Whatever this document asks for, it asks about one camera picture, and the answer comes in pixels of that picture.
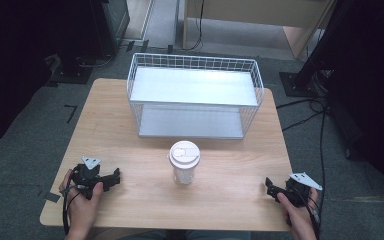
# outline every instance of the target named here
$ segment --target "hand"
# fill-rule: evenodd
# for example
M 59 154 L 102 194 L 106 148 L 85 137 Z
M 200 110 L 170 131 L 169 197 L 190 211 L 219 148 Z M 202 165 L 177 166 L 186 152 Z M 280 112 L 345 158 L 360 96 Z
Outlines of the hand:
M 71 172 L 72 170 L 70 169 L 65 174 L 64 181 L 59 186 L 61 191 L 67 187 Z M 67 240 L 86 239 L 90 229 L 95 223 L 98 203 L 103 191 L 103 183 L 98 182 L 93 188 L 93 196 L 90 200 L 87 200 L 82 194 L 79 194 L 79 191 L 75 188 L 72 188 L 68 192 L 67 204 L 74 199 L 68 208 L 70 231 L 68 232 Z
M 308 205 L 310 206 L 310 210 L 316 209 L 317 202 L 317 191 L 314 188 L 310 189 L 310 198 L 314 200 L 314 202 L 309 199 Z M 296 208 L 289 202 L 288 198 L 283 193 L 278 193 L 277 198 L 285 209 L 283 216 L 285 220 L 290 219 L 292 222 L 291 232 L 294 236 L 295 240 L 303 240 L 303 239 L 316 239 L 316 235 L 314 233 L 313 224 L 311 222 L 310 215 L 306 207 Z

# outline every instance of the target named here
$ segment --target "disposable coffee cup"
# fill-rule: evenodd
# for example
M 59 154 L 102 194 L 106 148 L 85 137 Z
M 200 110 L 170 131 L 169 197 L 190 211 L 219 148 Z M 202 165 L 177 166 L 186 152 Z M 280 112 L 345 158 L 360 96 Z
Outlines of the disposable coffee cup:
M 189 141 L 177 142 L 170 149 L 169 159 L 173 166 L 174 181 L 180 184 L 192 183 L 195 167 L 200 160 L 199 148 Z

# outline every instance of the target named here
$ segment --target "black controller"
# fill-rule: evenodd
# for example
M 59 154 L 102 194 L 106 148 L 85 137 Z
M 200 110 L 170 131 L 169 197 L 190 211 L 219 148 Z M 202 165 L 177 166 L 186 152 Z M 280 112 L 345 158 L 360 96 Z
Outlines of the black controller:
M 114 174 L 104 177 L 99 176 L 99 170 L 100 165 L 96 165 L 93 169 L 88 169 L 85 164 L 78 164 L 73 169 L 72 180 L 86 199 L 92 199 L 93 188 L 98 182 L 104 184 L 104 192 L 109 191 L 110 187 L 120 183 L 120 169 L 117 168 Z
M 286 182 L 286 190 L 273 185 L 273 182 L 266 177 L 267 194 L 272 196 L 276 202 L 280 202 L 277 198 L 278 193 L 283 193 L 295 207 L 304 207 L 307 205 L 310 197 L 310 187 L 295 181 L 292 178 Z

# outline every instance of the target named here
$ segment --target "white wire basket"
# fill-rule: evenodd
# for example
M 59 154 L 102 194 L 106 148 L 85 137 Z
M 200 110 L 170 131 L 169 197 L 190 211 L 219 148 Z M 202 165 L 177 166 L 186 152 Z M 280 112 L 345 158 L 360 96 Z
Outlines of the white wire basket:
M 252 59 L 136 53 L 127 96 L 141 137 L 243 139 L 264 87 Z

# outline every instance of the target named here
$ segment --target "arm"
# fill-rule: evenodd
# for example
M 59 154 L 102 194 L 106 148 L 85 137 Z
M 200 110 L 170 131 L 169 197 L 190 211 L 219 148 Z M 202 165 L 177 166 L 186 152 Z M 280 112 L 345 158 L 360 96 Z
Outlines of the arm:
M 292 226 L 291 232 L 295 240 L 302 239 L 316 239 L 314 233 L 313 224 L 311 222 L 310 215 L 305 207 L 296 208 L 289 202 L 288 198 L 283 193 L 278 193 L 277 197 L 282 204 L 285 220 L 290 219 Z M 314 188 L 310 190 L 310 198 L 317 201 L 317 191 Z M 308 204 L 310 208 L 315 209 L 315 203 L 309 200 Z
M 59 189 L 64 190 L 67 186 L 71 169 L 65 175 L 64 181 Z M 68 216 L 70 218 L 70 231 L 66 240 L 84 240 L 95 223 L 98 203 L 103 192 L 103 184 L 99 182 L 93 188 L 93 197 L 87 200 L 82 194 L 73 188 L 68 192 L 68 203 L 73 200 L 68 208 Z

